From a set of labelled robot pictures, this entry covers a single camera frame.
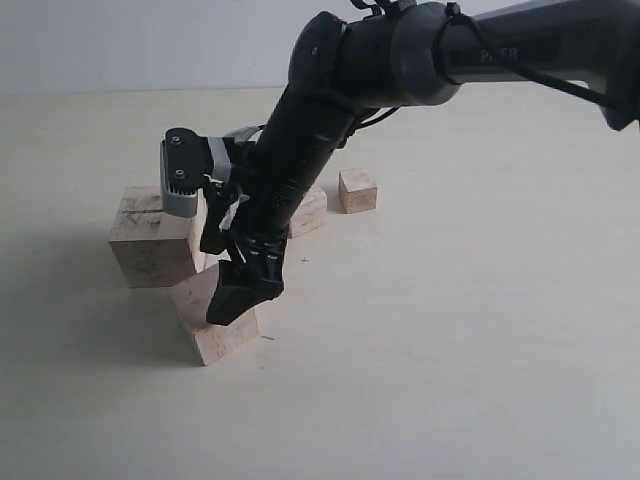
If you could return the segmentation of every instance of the cable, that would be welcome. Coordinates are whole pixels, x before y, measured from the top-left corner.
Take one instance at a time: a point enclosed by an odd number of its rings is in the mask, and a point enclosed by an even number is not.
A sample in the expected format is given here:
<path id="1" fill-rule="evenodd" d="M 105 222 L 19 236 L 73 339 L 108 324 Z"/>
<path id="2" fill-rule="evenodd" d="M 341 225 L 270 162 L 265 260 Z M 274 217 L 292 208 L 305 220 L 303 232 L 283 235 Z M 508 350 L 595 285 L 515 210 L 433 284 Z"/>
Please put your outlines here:
<path id="1" fill-rule="evenodd" d="M 373 125 L 376 125 L 377 123 L 380 123 L 383 120 L 386 120 L 387 118 L 389 118 L 391 115 L 396 113 L 398 110 L 400 110 L 399 107 L 390 108 L 389 110 L 384 112 L 382 115 L 374 118 L 373 120 L 369 120 L 368 122 L 362 122 L 360 124 L 360 126 L 358 126 L 358 128 L 356 128 L 356 130 L 362 130 L 363 128 L 367 128 L 367 127 L 371 127 Z"/>
<path id="2" fill-rule="evenodd" d="M 495 48 L 491 44 L 487 37 L 482 32 L 480 25 L 471 17 L 463 14 L 460 10 L 460 6 L 457 3 L 448 3 L 445 9 L 448 20 L 445 24 L 445 28 L 448 25 L 462 25 L 471 30 L 471 33 L 476 37 L 480 45 L 486 49 L 491 56 L 493 56 L 502 66 L 511 70 L 512 72 L 520 75 L 521 77 L 538 83 L 540 85 L 559 90 L 569 95 L 573 95 L 578 98 L 582 98 L 588 102 L 595 103 L 601 107 L 617 110 L 625 115 L 632 117 L 635 120 L 640 120 L 640 108 L 634 107 L 626 102 L 622 102 L 617 98 L 612 98 L 607 95 L 603 95 L 599 92 L 595 92 L 588 88 L 575 85 L 571 82 L 561 80 L 559 78 L 546 75 L 544 73 L 532 70 L 521 63 L 515 62 L 507 58 L 502 52 Z"/>

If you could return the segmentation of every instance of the white table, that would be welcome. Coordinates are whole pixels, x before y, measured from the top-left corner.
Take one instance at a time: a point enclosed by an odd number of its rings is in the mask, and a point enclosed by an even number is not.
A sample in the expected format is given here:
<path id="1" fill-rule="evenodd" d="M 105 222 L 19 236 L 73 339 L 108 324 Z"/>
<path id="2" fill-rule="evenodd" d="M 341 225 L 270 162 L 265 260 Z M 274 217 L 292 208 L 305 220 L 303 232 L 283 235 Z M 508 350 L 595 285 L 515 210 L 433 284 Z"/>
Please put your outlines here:
<path id="1" fill-rule="evenodd" d="M 366 167 L 378 210 L 291 242 L 275 340 L 194 366 L 109 229 L 166 129 L 263 122 L 278 94 L 0 99 L 0 478 L 637 478 L 640 139 L 542 87 L 353 138 L 321 184 L 336 210 Z"/>

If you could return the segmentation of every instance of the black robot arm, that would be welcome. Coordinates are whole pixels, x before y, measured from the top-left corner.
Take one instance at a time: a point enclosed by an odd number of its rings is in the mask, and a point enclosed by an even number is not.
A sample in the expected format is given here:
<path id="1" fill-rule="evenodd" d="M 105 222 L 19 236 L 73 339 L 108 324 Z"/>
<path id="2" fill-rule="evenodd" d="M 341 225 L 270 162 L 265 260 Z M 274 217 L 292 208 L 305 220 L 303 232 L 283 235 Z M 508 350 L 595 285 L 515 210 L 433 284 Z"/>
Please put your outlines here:
<path id="1" fill-rule="evenodd" d="M 376 3 L 357 22 L 322 12 L 307 24 L 256 142 L 167 132 L 165 211 L 195 214 L 203 190 L 201 249 L 230 257 L 219 262 L 210 323 L 228 325 L 283 292 L 291 217 L 334 151 L 380 109 L 441 105 L 469 82 L 551 78 L 585 82 L 613 129 L 640 118 L 640 0 L 537 0 L 475 19 L 455 4 Z"/>

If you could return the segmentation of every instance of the white wall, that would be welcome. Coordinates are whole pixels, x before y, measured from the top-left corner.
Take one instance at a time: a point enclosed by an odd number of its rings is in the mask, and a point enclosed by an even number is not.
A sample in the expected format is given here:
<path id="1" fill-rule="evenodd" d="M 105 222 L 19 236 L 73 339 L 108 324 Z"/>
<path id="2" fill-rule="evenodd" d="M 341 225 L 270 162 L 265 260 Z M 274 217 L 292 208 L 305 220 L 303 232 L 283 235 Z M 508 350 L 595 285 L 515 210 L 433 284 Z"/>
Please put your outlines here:
<path id="1" fill-rule="evenodd" d="M 362 17 L 349 0 L 1 0 L 0 94 L 281 86 L 321 10 Z"/>

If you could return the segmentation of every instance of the small wooden cube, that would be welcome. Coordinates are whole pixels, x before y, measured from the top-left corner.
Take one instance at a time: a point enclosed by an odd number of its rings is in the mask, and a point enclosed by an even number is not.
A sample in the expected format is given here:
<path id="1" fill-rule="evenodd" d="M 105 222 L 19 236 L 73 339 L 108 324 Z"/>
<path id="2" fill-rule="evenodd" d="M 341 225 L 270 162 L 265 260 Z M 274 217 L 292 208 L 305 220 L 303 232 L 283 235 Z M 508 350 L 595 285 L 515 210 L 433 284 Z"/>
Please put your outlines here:
<path id="1" fill-rule="evenodd" d="M 338 192 L 346 213 L 375 210 L 377 206 L 378 187 L 365 170 L 354 168 L 340 172 Z"/>
<path id="2" fill-rule="evenodd" d="M 172 287 L 204 269 L 200 251 L 206 220 L 204 198 L 194 218 L 162 211 L 160 187 L 129 187 L 109 244 L 131 288 Z"/>
<path id="3" fill-rule="evenodd" d="M 291 217 L 289 238 L 296 238 L 320 228 L 327 222 L 327 194 L 312 187 Z"/>
<path id="4" fill-rule="evenodd" d="M 180 323 L 204 366 L 211 365 L 258 336 L 254 308 L 228 327 L 207 323 L 207 309 L 217 282 L 218 265 L 214 265 L 171 289 Z"/>

